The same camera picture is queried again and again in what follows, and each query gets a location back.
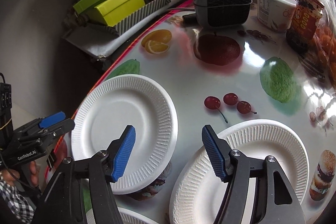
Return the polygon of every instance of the glass jar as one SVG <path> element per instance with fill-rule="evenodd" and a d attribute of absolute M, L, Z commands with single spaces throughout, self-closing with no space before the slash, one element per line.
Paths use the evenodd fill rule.
<path fill-rule="evenodd" d="M 319 0 L 296 0 L 292 23 L 286 32 L 287 43 L 299 54 L 308 51 L 324 5 Z"/>

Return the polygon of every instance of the lemon slice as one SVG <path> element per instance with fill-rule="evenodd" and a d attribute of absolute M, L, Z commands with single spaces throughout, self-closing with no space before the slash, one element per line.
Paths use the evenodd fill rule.
<path fill-rule="evenodd" d="M 146 51 L 152 54 L 160 54 L 166 52 L 167 50 L 169 50 L 169 48 L 169 45 L 154 40 L 149 40 L 145 45 Z"/>
<path fill-rule="evenodd" d="M 147 34 L 141 41 L 141 46 L 145 47 L 150 40 L 167 44 L 172 38 L 172 34 L 168 30 L 156 30 Z"/>

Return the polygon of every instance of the blue gripper pad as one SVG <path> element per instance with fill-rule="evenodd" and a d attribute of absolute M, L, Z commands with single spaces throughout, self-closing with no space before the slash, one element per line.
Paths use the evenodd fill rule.
<path fill-rule="evenodd" d="M 58 112 L 56 114 L 50 115 L 46 118 L 44 118 L 40 123 L 39 127 L 40 128 L 48 128 L 53 126 L 54 124 L 61 122 L 65 119 L 65 114 L 64 112 Z"/>
<path fill-rule="evenodd" d="M 219 177 L 221 181 L 227 182 L 228 175 L 225 171 L 225 160 L 222 156 L 222 153 L 219 151 L 211 131 L 216 136 L 216 138 L 218 138 L 211 126 L 204 126 L 202 128 L 202 142 L 210 159 L 215 175 Z"/>
<path fill-rule="evenodd" d="M 125 130 L 127 130 L 126 135 L 124 135 L 124 131 L 121 135 L 121 138 L 123 138 L 124 135 L 124 140 L 114 158 L 113 172 L 111 174 L 113 183 L 117 182 L 118 179 L 124 175 L 129 156 L 131 155 L 135 143 L 135 128 L 133 126 L 127 126 Z"/>

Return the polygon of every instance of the clear plastic wrap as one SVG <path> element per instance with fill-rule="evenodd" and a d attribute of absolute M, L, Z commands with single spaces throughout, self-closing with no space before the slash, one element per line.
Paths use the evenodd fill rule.
<path fill-rule="evenodd" d="M 316 65 L 327 69 L 330 81 L 336 86 L 336 6 L 335 0 L 320 0 L 325 8 L 316 33 L 309 45 L 310 56 Z"/>

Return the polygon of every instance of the hamburger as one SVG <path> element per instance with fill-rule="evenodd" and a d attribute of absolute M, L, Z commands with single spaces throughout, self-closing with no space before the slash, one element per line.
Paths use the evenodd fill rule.
<path fill-rule="evenodd" d="M 319 201 L 325 198 L 335 176 L 335 165 L 335 154 L 330 150 L 324 150 L 309 188 L 312 200 Z"/>

